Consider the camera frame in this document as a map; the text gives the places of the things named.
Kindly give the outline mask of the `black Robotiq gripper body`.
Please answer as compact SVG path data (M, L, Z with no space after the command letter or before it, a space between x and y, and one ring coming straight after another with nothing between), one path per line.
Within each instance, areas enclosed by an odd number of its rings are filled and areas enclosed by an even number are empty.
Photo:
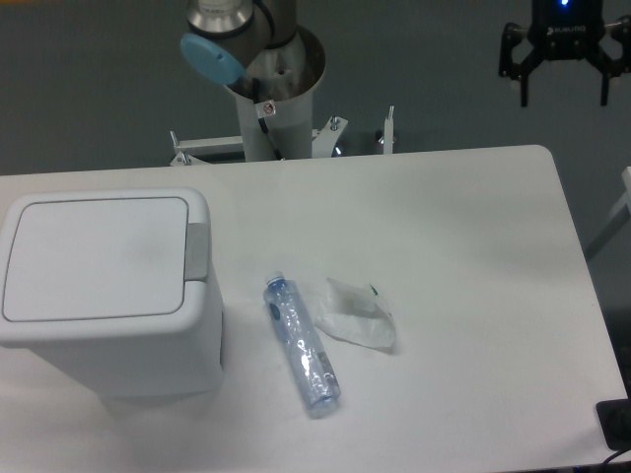
M597 54L605 33L602 9L602 1L532 1L527 33L531 52L549 61Z

